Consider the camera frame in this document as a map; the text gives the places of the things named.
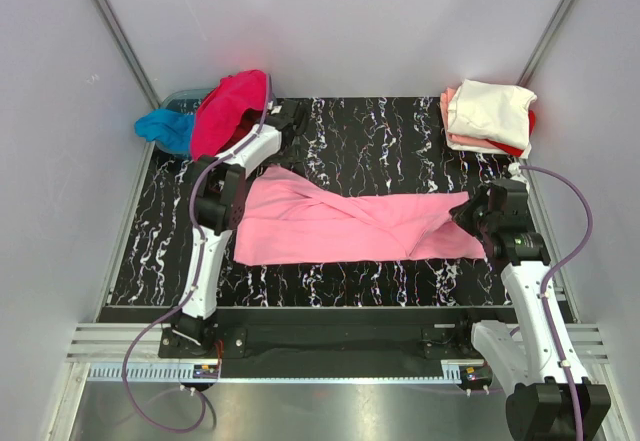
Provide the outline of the light pink t-shirt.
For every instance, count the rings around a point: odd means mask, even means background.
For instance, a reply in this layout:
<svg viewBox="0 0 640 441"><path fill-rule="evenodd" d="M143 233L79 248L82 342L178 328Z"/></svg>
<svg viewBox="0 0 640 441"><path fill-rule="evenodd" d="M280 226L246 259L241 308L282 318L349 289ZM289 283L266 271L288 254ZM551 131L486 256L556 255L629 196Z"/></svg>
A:
<svg viewBox="0 0 640 441"><path fill-rule="evenodd" d="M343 197L279 166L250 189L234 260L247 266L481 259L450 209L465 192Z"/></svg>

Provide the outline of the blue plastic basket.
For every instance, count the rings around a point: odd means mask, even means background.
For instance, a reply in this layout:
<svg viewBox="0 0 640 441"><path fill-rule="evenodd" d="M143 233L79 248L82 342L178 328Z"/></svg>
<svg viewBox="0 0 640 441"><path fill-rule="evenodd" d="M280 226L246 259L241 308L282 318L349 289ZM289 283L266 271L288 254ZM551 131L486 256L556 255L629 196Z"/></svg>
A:
<svg viewBox="0 0 640 441"><path fill-rule="evenodd" d="M168 96L162 103L161 107L165 110L175 112L180 118L185 118L189 122L188 135L192 137L195 127L195 115L202 101L211 92L210 89L187 89L178 91ZM190 141L187 141L180 148L172 148L165 145L162 141L155 141L155 147L164 153L172 155L180 159L190 159Z"/></svg>

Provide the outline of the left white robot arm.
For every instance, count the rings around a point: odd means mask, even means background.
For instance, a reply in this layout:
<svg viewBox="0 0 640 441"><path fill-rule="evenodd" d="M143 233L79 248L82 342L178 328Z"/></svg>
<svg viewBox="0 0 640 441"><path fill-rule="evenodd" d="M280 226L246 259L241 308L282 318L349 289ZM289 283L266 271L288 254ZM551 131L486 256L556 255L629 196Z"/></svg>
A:
<svg viewBox="0 0 640 441"><path fill-rule="evenodd" d="M215 342L221 267L244 215L250 177L303 134L308 121L303 102L271 102L248 134L219 155L196 162L189 204L193 249L179 310L171 317L171 341L184 340L198 348L209 348Z"/></svg>

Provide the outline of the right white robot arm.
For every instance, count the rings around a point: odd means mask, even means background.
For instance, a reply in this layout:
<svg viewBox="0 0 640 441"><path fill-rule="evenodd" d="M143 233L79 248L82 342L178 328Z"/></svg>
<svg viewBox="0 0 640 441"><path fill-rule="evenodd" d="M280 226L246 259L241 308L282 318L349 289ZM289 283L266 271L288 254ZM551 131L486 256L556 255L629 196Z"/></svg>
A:
<svg viewBox="0 0 640 441"><path fill-rule="evenodd" d="M517 317L520 342L500 321L471 328L471 344L506 395L515 440L591 440L611 407L606 386L580 361L558 305L546 243L530 221L524 182L497 179L450 211L478 239L500 275Z"/></svg>

